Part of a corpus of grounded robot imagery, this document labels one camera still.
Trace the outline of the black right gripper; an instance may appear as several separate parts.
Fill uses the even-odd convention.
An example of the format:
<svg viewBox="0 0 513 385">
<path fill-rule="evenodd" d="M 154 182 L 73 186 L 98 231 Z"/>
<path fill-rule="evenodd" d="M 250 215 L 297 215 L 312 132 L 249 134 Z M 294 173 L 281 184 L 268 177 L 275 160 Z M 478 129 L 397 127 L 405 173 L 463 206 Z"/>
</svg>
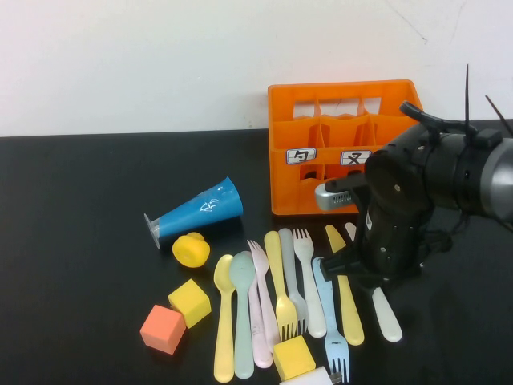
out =
<svg viewBox="0 0 513 385">
<path fill-rule="evenodd" d="M 352 249 L 343 249 L 321 262 L 326 280 L 339 275 L 362 281 L 362 289 L 372 295 L 396 290 L 401 282 L 422 274 L 422 263 L 431 253 L 427 224 L 374 222 L 357 225 Z"/>
</svg>

